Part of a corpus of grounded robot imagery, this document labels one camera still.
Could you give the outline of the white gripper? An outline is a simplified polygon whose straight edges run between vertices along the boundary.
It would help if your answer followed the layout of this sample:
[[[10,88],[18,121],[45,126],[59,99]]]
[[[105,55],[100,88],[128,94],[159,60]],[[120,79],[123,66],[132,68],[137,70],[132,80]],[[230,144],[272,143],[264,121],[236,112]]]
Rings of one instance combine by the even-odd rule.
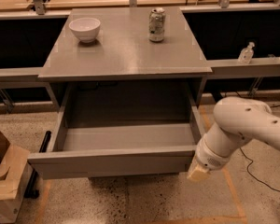
[[[199,141],[195,156],[189,166],[187,179],[192,182],[199,182],[207,179],[210,176],[209,170],[220,170],[229,161],[230,157],[221,157],[212,151],[206,144],[205,136]]]

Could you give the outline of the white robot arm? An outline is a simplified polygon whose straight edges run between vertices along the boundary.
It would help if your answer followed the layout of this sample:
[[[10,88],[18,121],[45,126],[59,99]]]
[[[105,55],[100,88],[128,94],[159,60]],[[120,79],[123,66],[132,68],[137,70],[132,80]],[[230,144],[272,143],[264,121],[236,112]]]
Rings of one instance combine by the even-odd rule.
[[[264,102],[240,97],[223,98],[213,110],[214,123],[196,146],[187,179],[205,180],[220,170],[233,152],[252,139],[280,151],[280,118]]]

